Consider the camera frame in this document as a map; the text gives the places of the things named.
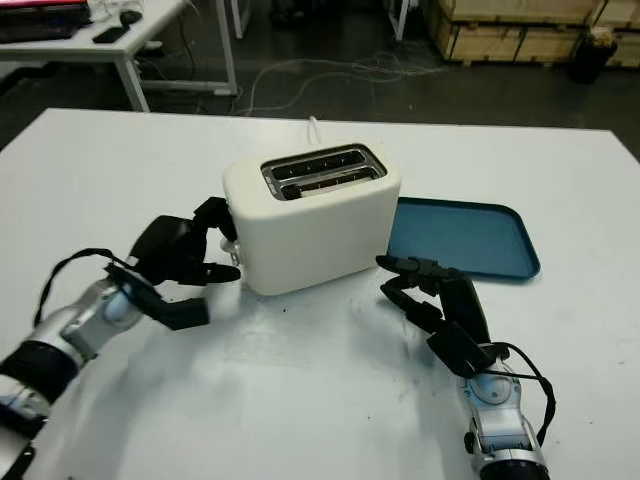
toaster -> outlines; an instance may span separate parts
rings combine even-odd
[[[353,144],[224,174],[238,238],[225,248],[249,287],[277,295],[375,266],[386,253],[400,174]]]

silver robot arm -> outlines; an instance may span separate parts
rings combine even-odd
[[[50,409],[82,368],[142,312],[109,279],[42,321],[0,366],[0,478],[22,478]]]
[[[235,229],[226,202],[210,198],[192,220],[161,216],[138,238],[127,262],[104,249],[85,249],[57,264],[45,284],[34,330],[0,362],[0,479],[19,480],[36,454],[32,440],[69,383],[114,336],[146,315],[170,330],[208,323],[204,299],[167,303],[155,290],[165,280],[204,286],[240,278],[236,268],[204,263],[206,235],[219,228],[230,240]],[[100,255],[112,261],[107,277],[73,304],[45,319],[42,309],[52,282],[70,261]]]
[[[382,292],[403,310],[407,320],[432,334],[427,343],[452,373],[461,377],[460,390],[471,412],[464,437],[472,466],[481,480],[548,480],[540,445],[555,413],[549,381],[515,345],[491,342],[482,307],[469,278],[432,260],[377,258],[378,265],[397,277]],[[404,293],[417,287],[440,296],[442,311]],[[511,371],[504,363],[509,350],[517,352],[533,375]],[[520,410],[519,378],[540,382],[547,395],[545,420],[538,434]]]
[[[513,373],[502,360],[490,370]],[[536,435],[520,410],[520,381],[481,373],[462,379],[461,390],[471,411],[464,444],[467,453],[473,455],[473,469],[480,478],[548,479]]]

table surface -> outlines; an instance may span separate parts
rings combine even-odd
[[[184,8],[185,0],[142,0],[143,16],[131,25],[131,30],[112,44],[95,44],[92,39],[111,26],[119,26],[120,18],[116,14],[106,21],[98,21],[80,29],[67,40],[48,40],[44,42],[7,43],[0,45],[0,56],[32,55],[34,57],[64,54],[71,59],[76,55],[92,56],[135,53],[142,44],[155,35],[166,23]],[[105,18],[100,9],[94,13],[94,19]]]
[[[320,122],[322,147],[363,142],[407,196],[508,205],[542,263],[526,285],[477,282],[495,340],[555,386],[552,478],[636,478],[640,168],[605,131]],[[30,330],[53,264],[87,246],[125,256],[159,214],[222,193],[235,161],[319,148],[305,121],[48,110],[0,154],[0,354]],[[211,258],[224,260],[212,238]],[[50,305],[100,275],[65,271]],[[424,336],[369,270],[261,298],[209,287],[212,324],[141,322],[56,404],[28,478],[473,478],[469,419]],[[197,289],[167,286],[172,299]],[[522,368],[514,362],[516,368]],[[524,388],[539,426],[544,397]]]

blue tray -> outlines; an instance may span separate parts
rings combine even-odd
[[[502,205],[400,197],[388,254],[479,277],[526,280],[540,271],[522,218]]]

toaster slot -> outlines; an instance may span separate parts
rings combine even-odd
[[[386,175],[386,170],[363,145],[348,145],[262,166],[269,190],[279,200],[328,193]]]

